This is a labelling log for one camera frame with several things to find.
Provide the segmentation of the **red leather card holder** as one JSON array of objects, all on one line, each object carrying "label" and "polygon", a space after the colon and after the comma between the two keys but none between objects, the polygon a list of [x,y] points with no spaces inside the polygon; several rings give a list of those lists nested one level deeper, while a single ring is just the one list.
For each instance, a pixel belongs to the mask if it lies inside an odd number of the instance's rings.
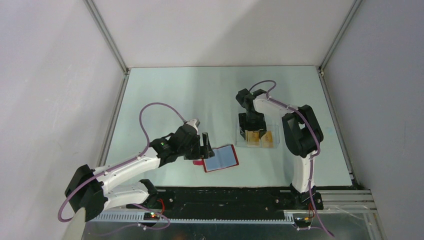
[{"label": "red leather card holder", "polygon": [[205,173],[223,170],[239,165],[234,145],[229,144],[213,149],[214,156],[206,159],[193,160],[195,166],[203,167]]}]

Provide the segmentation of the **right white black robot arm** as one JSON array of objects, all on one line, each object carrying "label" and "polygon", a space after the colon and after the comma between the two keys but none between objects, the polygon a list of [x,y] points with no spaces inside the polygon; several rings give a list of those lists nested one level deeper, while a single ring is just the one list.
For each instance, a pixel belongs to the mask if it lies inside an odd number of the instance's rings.
[{"label": "right white black robot arm", "polygon": [[300,159],[294,162],[291,186],[291,204],[304,209],[311,202],[314,183],[314,161],[321,152],[324,139],[316,115],[309,105],[296,107],[282,103],[269,96],[265,90],[250,92],[240,90],[236,101],[245,110],[238,114],[239,134],[249,146],[260,146],[268,129],[265,117],[281,121],[284,141],[288,150]]}]

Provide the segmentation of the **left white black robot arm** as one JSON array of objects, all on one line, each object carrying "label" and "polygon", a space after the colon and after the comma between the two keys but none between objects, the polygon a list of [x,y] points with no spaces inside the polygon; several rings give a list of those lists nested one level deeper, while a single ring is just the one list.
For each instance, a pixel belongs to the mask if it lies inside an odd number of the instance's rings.
[{"label": "left white black robot arm", "polygon": [[158,194],[150,180],[142,179],[131,185],[124,183],[173,163],[179,157],[197,161],[214,156],[208,134],[199,134],[197,126],[188,121],[176,132],[152,140],[145,150],[127,161],[95,169],[86,164],[80,166],[64,192],[65,204],[70,204],[74,212],[84,208],[86,222],[115,207],[142,204],[145,208],[153,208]]}]

